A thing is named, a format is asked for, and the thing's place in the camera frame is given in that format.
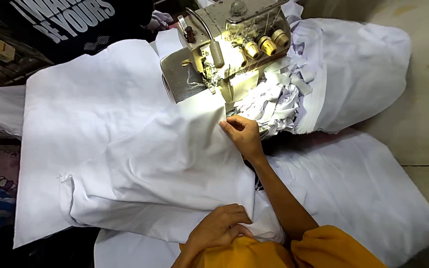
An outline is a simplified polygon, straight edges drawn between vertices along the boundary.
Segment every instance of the right hand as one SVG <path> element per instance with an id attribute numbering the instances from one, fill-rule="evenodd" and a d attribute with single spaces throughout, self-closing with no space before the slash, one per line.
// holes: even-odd
<path id="1" fill-rule="evenodd" d="M 221 121 L 219 125 L 251 164 L 265 158 L 256 121 L 235 115 Z"/>

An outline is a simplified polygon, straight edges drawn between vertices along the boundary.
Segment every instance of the white fabric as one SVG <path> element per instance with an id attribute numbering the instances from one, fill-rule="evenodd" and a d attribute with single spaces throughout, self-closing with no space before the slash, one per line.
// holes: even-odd
<path id="1" fill-rule="evenodd" d="M 60 173 L 142 127 L 132 120 L 138 105 L 148 117 L 171 103 L 159 61 L 146 41 L 124 40 L 28 79 L 14 247 L 71 226 L 60 209 Z M 147 97 L 150 104 L 140 103 Z"/>
<path id="2" fill-rule="evenodd" d="M 292 4 L 283 6 L 287 16 L 298 14 Z M 237 113 L 257 120 L 268 135 L 340 131 L 381 112 L 405 89 L 411 44 L 404 31 L 334 19 L 297 21 L 291 31 L 288 57 L 266 67 L 265 77 L 275 90 L 281 86 L 286 94 L 299 94 L 292 113 L 268 120 L 273 113 L 265 95 L 271 88 L 263 84 L 235 103 Z"/>
<path id="3" fill-rule="evenodd" d="M 26 87 L 0 87 L 0 131 L 21 137 Z"/>
<path id="4" fill-rule="evenodd" d="M 281 6 L 282 12 L 286 16 L 289 24 L 294 23 L 301 19 L 302 11 L 304 11 L 304 7 L 297 4 L 299 0 L 290 0 L 289 2 L 283 4 Z"/>
<path id="5" fill-rule="evenodd" d="M 334 19 L 303 20 L 298 27 L 322 33 L 327 81 L 315 129 L 337 132 L 368 119 L 405 90 L 411 41 L 403 30 Z"/>
<path id="6" fill-rule="evenodd" d="M 194 226 L 177 219 L 193 211 L 237 203 L 253 218 L 254 174 L 218 124 L 226 120 L 221 93 L 203 91 L 148 115 L 152 102 L 140 97 L 131 118 L 139 127 L 67 172 L 63 212 L 78 224 L 180 243 Z"/>
<path id="7" fill-rule="evenodd" d="M 391 268 L 429 246 L 429 204 L 389 149 L 373 137 L 352 129 L 337 135 L 316 132 L 290 138 L 277 147 L 281 149 L 268 161 L 319 225 L 344 230 Z M 256 196 L 263 195 L 263 191 L 256 192 Z M 266 213 L 273 212 L 266 208 Z M 153 254 L 163 254 L 166 247 L 171 248 L 168 243 L 148 242 L 128 233 L 112 233 L 105 243 L 104 233 L 110 231 L 102 231 L 95 244 L 98 268 L 122 268 L 119 263 L 135 260 L 145 263 L 144 257 L 134 259 L 134 252 L 150 248 Z M 115 257 L 114 265 L 103 260 Z M 174 259 L 167 258 L 164 266 Z"/>
<path id="8" fill-rule="evenodd" d="M 155 39 L 155 45 L 161 59 L 183 48 L 177 28 L 159 32 Z"/>
<path id="9" fill-rule="evenodd" d="M 180 244 L 141 234 L 102 229 L 95 241 L 95 268 L 168 268 L 180 254 Z"/>

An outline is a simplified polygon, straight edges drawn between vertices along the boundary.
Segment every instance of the hand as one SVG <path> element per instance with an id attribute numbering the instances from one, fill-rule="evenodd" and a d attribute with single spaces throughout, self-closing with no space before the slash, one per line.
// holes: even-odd
<path id="1" fill-rule="evenodd" d="M 199 253 L 208 247 L 229 246 L 238 235 L 253 237 L 248 228 L 238 223 L 253 223 L 242 205 L 219 206 L 194 228 L 186 247 Z"/>
<path id="2" fill-rule="evenodd" d="M 265 158 L 256 121 L 235 115 L 228 117 L 226 122 L 221 121 L 219 125 L 251 164 Z"/>

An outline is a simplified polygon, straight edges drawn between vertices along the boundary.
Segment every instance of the person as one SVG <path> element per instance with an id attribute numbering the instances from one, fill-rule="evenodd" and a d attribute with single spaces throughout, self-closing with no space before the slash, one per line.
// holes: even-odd
<path id="1" fill-rule="evenodd" d="M 120 40 L 150 40 L 152 32 L 142 26 L 153 10 L 152 0 L 0 0 L 0 20 L 15 38 L 55 64 Z"/>
<path id="2" fill-rule="evenodd" d="M 359 242 L 334 226 L 320 226 L 302 207 L 269 165 L 256 121 L 231 116 L 221 127 L 252 164 L 290 243 L 259 242 L 253 238 L 243 206 L 213 210 L 189 235 L 172 268 L 297 267 L 385 268 Z"/>

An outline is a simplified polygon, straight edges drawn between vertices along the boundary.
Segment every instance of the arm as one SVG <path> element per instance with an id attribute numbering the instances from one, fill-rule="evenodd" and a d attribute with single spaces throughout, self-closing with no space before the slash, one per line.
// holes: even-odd
<path id="1" fill-rule="evenodd" d="M 217 207 L 191 232 L 172 268 L 191 267 L 193 260 L 204 249 L 228 246 L 238 235 L 253 237 L 246 227 L 238 223 L 252 223 L 242 205 Z"/>
<path id="2" fill-rule="evenodd" d="M 306 231 L 319 225 L 269 165 L 261 147 L 257 122 L 239 115 L 230 116 L 226 120 L 227 122 L 220 122 L 221 127 L 253 165 L 282 228 L 289 239 L 301 241 Z"/>

